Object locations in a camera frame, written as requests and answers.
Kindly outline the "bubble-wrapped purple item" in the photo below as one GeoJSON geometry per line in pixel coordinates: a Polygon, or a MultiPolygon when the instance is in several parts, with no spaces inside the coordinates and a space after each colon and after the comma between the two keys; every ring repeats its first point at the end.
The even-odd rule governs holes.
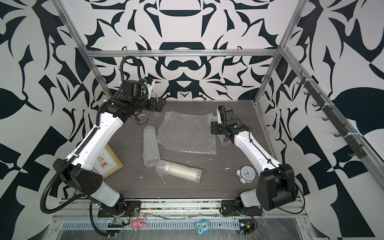
{"type": "Polygon", "coordinates": [[[228,137],[226,137],[225,135],[219,135],[218,139],[220,140],[223,147],[226,147],[232,143],[232,141],[228,137]]]}

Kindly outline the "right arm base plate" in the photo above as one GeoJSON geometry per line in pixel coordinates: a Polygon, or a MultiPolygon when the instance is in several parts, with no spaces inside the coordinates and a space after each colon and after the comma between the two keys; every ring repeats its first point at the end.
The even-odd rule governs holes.
{"type": "Polygon", "coordinates": [[[221,206],[219,208],[221,215],[225,217],[235,217],[235,216],[256,216],[259,217],[263,213],[261,206],[247,208],[241,202],[240,198],[233,200],[222,200],[221,206]]]}

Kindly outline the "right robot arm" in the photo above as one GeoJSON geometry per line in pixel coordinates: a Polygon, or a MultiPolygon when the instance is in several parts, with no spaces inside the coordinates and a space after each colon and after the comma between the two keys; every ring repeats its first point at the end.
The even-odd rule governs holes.
{"type": "Polygon", "coordinates": [[[295,182],[295,172],[289,164],[281,164],[272,157],[254,138],[251,128],[246,126],[225,106],[217,108],[217,121],[211,122],[211,133],[223,135],[238,147],[248,158],[251,166],[237,171],[243,184],[258,178],[257,187],[240,193],[239,209],[260,207],[263,210],[282,210],[294,202],[303,191],[295,182]]]}

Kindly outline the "bubble-wrapped roll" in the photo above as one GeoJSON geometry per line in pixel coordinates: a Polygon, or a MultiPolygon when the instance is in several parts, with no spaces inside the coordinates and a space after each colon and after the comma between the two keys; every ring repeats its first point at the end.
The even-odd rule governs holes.
{"type": "Polygon", "coordinates": [[[146,167],[157,165],[160,157],[156,129],[154,126],[146,126],[143,131],[143,161],[146,167]]]}

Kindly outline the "bubble wrap around vase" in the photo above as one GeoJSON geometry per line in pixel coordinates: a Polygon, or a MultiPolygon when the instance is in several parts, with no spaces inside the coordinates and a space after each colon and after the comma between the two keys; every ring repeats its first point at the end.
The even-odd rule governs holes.
{"type": "Polygon", "coordinates": [[[157,140],[167,150],[191,154],[217,154],[216,137],[211,133],[214,114],[186,115],[166,112],[157,140]]]}

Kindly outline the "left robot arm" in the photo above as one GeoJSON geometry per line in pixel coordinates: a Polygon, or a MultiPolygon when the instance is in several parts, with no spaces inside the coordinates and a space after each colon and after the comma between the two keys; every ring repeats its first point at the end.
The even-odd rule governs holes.
{"type": "Polygon", "coordinates": [[[56,173],[44,189],[40,200],[42,213],[56,213],[79,198],[87,198],[93,204],[101,205],[113,216],[127,212],[124,196],[105,183],[102,175],[94,172],[93,168],[102,149],[129,118],[138,119],[138,114],[142,111],[160,113],[166,105],[165,99],[152,95],[155,86],[152,78],[139,76],[137,81],[125,79],[124,65],[129,60],[133,61],[138,74],[141,74],[141,64],[136,57],[127,56],[122,59],[119,89],[99,107],[95,124],[81,143],[65,159],[57,159],[54,162],[56,173]],[[50,209],[47,207],[47,199],[57,180],[61,180],[80,194],[50,209]]]}

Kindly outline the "clear glass vase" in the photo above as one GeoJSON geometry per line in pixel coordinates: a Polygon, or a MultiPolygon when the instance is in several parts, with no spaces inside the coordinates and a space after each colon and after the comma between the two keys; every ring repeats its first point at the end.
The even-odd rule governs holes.
{"type": "Polygon", "coordinates": [[[164,117],[163,112],[151,112],[151,118],[153,120],[160,120],[164,117]]]}

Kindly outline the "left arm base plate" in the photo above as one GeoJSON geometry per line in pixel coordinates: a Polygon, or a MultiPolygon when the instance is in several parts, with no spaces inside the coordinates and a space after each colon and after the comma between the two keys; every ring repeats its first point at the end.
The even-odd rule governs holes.
{"type": "Polygon", "coordinates": [[[99,218],[133,217],[141,211],[141,201],[119,201],[113,207],[101,204],[97,216],[99,218]]]}

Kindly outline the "bubble-wrapped cylinder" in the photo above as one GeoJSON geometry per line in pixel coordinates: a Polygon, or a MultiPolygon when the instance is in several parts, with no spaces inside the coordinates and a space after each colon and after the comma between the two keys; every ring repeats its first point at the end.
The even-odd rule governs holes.
{"type": "Polygon", "coordinates": [[[165,160],[159,160],[155,170],[159,175],[169,175],[197,184],[200,183],[203,172],[201,169],[187,167],[165,160]]]}

